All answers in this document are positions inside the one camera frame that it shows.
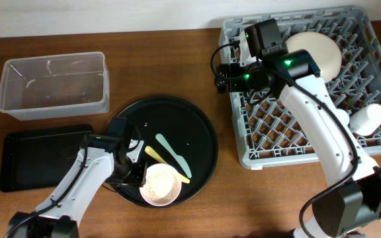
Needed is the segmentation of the pink bowl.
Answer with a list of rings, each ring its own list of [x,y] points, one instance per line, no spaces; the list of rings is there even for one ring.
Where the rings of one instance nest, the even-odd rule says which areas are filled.
[[[142,198],[150,205],[162,207],[174,202],[181,192],[182,181],[178,172],[170,165],[151,165],[140,187]]]

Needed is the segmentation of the cream plate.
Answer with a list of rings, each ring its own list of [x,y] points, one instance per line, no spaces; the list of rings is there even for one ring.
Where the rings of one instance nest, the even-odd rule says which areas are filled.
[[[291,36],[286,45],[289,52],[306,50],[320,69],[327,83],[338,76],[342,56],[338,45],[329,37],[317,32],[300,32]]]

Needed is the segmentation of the white cup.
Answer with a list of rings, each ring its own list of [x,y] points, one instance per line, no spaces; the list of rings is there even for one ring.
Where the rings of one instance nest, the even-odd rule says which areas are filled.
[[[381,105],[370,104],[350,117],[349,125],[354,133],[369,136],[381,125]]]

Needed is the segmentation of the light blue cup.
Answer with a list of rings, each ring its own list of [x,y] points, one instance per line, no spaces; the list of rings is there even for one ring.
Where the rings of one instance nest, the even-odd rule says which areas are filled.
[[[342,123],[342,125],[349,125],[350,117],[345,110],[338,108],[335,112],[335,115],[339,119],[340,123]]]

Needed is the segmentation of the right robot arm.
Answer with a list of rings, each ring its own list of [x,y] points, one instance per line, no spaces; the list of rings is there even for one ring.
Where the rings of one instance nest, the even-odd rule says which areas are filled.
[[[300,218],[294,237],[353,237],[381,219],[381,168],[358,143],[381,125],[381,105],[349,116],[332,102],[325,84],[339,73],[342,57],[331,38],[300,32],[280,35],[275,19],[245,28],[228,46],[237,63],[213,65],[219,93],[266,90],[290,111],[313,147],[328,187],[310,198],[310,219]]]

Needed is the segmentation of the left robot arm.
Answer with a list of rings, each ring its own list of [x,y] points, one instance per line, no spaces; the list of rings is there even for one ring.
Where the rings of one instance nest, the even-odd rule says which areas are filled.
[[[33,212],[17,212],[6,237],[78,237],[79,224],[104,184],[118,192],[145,184],[148,164],[138,157],[144,142],[139,129],[114,117],[101,135],[86,135],[71,169]]]

